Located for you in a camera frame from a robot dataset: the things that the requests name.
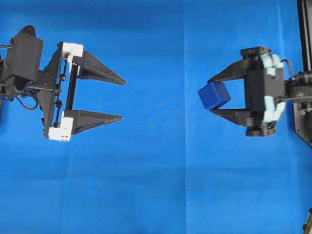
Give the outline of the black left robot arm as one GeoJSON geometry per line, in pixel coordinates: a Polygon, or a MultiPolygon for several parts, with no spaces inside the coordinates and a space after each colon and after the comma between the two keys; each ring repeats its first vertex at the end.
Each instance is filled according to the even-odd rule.
{"type": "Polygon", "coordinates": [[[43,112],[43,135],[68,142],[72,135],[122,120],[122,116],[74,110],[77,79],[124,85],[125,81],[83,46],[60,42],[50,62],[39,69],[42,48],[11,45],[0,67],[0,97],[32,97],[43,112]]]}

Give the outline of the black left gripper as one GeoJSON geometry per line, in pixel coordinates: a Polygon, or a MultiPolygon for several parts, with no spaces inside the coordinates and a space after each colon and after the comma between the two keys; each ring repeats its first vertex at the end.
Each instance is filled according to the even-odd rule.
{"type": "Polygon", "coordinates": [[[91,53],[83,51],[83,45],[59,42],[49,63],[39,71],[36,84],[36,100],[43,113],[43,136],[49,140],[68,142],[72,134],[122,120],[122,116],[119,115],[84,110],[65,109],[65,112],[60,113],[61,83],[66,78],[67,68],[71,70],[72,67],[78,72],[78,79],[92,79],[118,85],[126,83],[91,53]]]}

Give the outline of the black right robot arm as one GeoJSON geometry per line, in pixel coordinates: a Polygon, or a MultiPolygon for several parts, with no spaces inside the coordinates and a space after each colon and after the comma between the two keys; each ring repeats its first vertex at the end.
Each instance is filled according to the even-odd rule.
{"type": "Polygon", "coordinates": [[[268,137],[289,101],[293,106],[294,131],[312,144],[312,73],[301,72],[284,79],[286,59],[272,54],[270,48],[241,50],[242,59],[207,81],[198,92],[205,109],[236,125],[246,127],[248,137],[268,137]],[[222,109],[231,99],[224,82],[244,81],[245,108],[222,109]]]}

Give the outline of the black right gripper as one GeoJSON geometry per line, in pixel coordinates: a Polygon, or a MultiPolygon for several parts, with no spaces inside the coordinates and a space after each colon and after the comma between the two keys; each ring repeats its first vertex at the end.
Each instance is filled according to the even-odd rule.
{"type": "Polygon", "coordinates": [[[286,103],[278,101],[285,95],[284,64],[279,55],[267,47],[241,50],[243,59],[210,78],[210,82],[242,79],[244,76],[246,109],[211,109],[210,112],[236,125],[248,126],[246,136],[267,137],[275,134],[286,103]]]}

